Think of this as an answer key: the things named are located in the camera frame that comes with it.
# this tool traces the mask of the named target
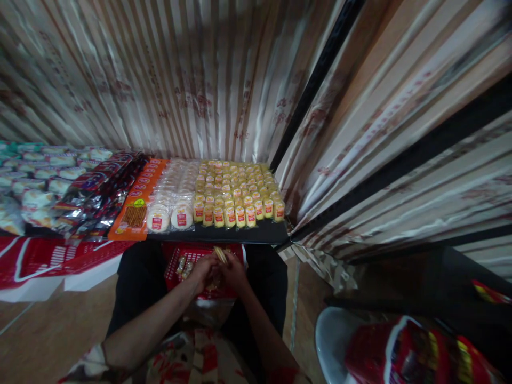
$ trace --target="black pants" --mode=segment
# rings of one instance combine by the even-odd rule
[[[288,290],[287,266],[269,245],[246,245],[247,279],[282,336]],[[116,285],[116,302],[107,337],[167,294],[164,279],[166,261],[160,242],[144,241],[128,248],[121,257]],[[179,331],[176,323],[169,334]],[[237,348],[258,382],[265,374],[245,308],[236,300],[221,329]]]

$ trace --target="metal rod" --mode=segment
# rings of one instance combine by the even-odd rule
[[[295,136],[295,133],[300,127],[302,120],[304,119],[313,99],[318,92],[325,76],[329,72],[331,65],[338,55],[338,52],[345,42],[354,22],[363,7],[365,0],[346,0],[341,12],[334,23],[331,34],[329,35],[327,42],[316,62],[315,69],[308,80],[308,84],[300,97],[299,102],[293,112],[292,118],[284,131],[283,137],[279,143],[279,147],[276,150],[276,154],[270,164],[270,169],[275,172],[283,159],[290,143]]]
[[[292,243],[300,241],[314,231],[323,228],[339,215],[509,112],[511,106],[512,74],[508,74],[369,178],[358,184],[317,217],[299,228],[290,236],[287,242],[279,245],[276,250],[280,252]]]
[[[360,256],[360,257],[354,257],[353,259],[350,259],[347,261],[347,264],[349,265],[361,265],[361,264],[367,264],[371,262],[378,262],[382,260],[391,260],[391,259],[398,259],[400,257],[406,257],[410,256],[416,253],[420,252],[426,252],[430,251],[434,248],[438,248],[440,246],[459,246],[463,244],[470,244],[470,243],[476,243],[483,240],[489,240],[497,237],[503,237],[512,235],[512,224],[508,224],[501,227],[486,229],[478,232],[473,232],[466,235],[456,236],[444,240],[439,240],[437,242],[433,243],[426,243],[426,244],[418,244],[409,246],[404,249],[389,251],[381,254],[371,255],[371,256]]]

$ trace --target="hand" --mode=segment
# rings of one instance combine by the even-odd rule
[[[224,251],[224,255],[226,255],[228,263],[219,263],[219,269],[224,275],[226,283],[233,288],[239,296],[242,296],[251,289],[249,281],[245,276],[244,266],[231,252]]]
[[[204,291],[206,281],[209,280],[213,273],[213,267],[219,263],[217,255],[209,254],[201,257],[194,265],[194,269],[186,281],[194,284],[194,295],[197,296]]]

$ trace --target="striped curtain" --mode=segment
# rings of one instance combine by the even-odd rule
[[[277,171],[296,229],[511,71],[506,6],[366,3]],[[339,259],[511,219],[512,112],[300,243],[332,281]],[[508,246],[494,248],[495,263],[512,260],[512,239],[502,241]],[[468,256],[483,261],[481,251]]]
[[[0,136],[266,161],[342,0],[3,0]]]

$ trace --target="sleeve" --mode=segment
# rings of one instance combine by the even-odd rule
[[[124,383],[127,378],[126,371],[107,364],[103,346],[97,344],[89,349],[58,383]]]
[[[311,384],[311,379],[295,368],[278,368],[270,375],[270,384]]]

